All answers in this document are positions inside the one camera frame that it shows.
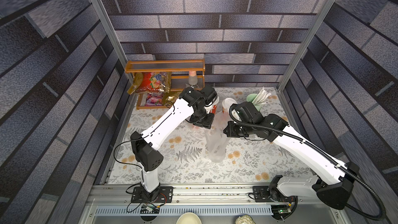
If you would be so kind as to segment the green straw holder cup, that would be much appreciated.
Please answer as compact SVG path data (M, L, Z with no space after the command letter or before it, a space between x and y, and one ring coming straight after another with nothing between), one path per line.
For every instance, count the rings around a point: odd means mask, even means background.
M247 96L246 100L247 100L247 102L253 102L256 97L257 97L257 94L256 93L252 93L252 94L249 94ZM257 104L253 104L253 105L258 111L260 111L261 108L262 108L261 104L258 104L258 105Z

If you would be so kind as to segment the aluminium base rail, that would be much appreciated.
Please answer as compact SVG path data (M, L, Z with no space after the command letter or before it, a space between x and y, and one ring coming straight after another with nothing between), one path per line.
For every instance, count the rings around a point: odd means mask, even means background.
M135 200L129 185L93 186L84 209L84 219L134 216L166 217L195 213L198 216L273 215L277 207L294 207L295 200L256 200L251 184L164 185L154 203Z

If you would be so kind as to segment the red snack bag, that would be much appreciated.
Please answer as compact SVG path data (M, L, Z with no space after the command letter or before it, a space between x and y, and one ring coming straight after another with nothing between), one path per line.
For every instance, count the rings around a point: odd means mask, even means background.
M138 72L134 74L134 83L127 93L169 93L171 79L171 72Z

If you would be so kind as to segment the white bowl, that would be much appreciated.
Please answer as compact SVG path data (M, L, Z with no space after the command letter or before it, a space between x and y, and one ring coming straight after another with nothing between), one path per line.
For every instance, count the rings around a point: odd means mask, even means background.
M202 224L202 222L195 213L184 213L178 218L176 224Z

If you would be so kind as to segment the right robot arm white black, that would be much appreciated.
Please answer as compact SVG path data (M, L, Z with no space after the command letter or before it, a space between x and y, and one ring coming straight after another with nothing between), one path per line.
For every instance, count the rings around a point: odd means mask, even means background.
M314 172L313 176L293 178L277 175L261 198L274 202L291 197L317 197L334 209L344 209L353 190L354 179L345 169L356 173L358 167L323 154L322 149L301 136L287 121L275 114L266 117L251 102L233 104L229 108L231 120L224 129L229 138L250 135L267 140L291 153Z

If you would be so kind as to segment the orange two-tier shelf rack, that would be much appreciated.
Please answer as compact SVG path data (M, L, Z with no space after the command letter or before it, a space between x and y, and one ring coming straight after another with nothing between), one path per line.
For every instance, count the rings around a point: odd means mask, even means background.
M205 86L205 61L204 60L168 60L168 61L129 61L125 66L127 74L134 75L138 72L171 72L171 91L181 91L189 87L189 71L197 71L198 84L192 86L200 90ZM145 106L147 94L138 93L137 110L151 108L167 108L167 106Z

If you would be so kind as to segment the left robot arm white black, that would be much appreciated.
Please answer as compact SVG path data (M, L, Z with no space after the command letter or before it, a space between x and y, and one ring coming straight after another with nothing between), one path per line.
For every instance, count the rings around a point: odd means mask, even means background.
M168 136L184 121L210 129L215 114L210 109L215 104L217 93L209 85L202 90L185 88L171 108L151 127L130 137L132 152L142 170L141 191L144 199L153 202L160 193L158 167L164 157L159 152Z

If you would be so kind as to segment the red cup white lid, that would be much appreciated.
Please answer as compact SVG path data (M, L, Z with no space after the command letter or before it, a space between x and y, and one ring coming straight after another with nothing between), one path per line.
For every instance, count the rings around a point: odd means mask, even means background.
M230 97L225 98L225 99L223 100L223 102L222 102L222 112L223 112L223 113L228 113L230 107L231 107L233 104L237 104L237 102L236 102L233 98L230 98Z
M212 103L212 108L210 111L211 113L216 114L218 103L219 103L219 97L216 97L216 99Z

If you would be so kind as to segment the small pink white bottle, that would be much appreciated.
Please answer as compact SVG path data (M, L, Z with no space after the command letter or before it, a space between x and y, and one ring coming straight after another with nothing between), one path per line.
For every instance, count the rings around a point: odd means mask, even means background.
M197 71L189 71L188 84L191 86L198 84Z

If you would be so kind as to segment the patterned round object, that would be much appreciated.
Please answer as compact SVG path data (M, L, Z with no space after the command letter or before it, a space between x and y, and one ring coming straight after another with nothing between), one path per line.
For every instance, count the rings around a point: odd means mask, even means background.
M256 224L253 218L249 215L243 215L235 220L234 224Z

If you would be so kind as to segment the colourful candy bag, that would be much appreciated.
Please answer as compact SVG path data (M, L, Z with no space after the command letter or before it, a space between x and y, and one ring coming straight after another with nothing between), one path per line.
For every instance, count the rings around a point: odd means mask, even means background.
M147 94L145 106L162 106L162 105L163 105L163 93L149 92Z

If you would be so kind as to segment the white wrapped straws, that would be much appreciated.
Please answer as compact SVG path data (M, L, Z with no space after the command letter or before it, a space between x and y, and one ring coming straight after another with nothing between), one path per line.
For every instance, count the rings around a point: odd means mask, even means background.
M260 92L257 94L257 96L252 100L253 105L262 105L264 102L266 102L267 98L271 96L272 94L270 93L269 90L266 90L264 87L260 90Z

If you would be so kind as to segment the gold snack bag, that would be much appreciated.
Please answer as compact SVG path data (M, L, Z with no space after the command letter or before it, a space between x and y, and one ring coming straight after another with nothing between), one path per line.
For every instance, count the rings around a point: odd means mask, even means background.
M180 94L181 91L171 91L169 93L166 93L163 97L163 105L164 106L171 105L179 98Z

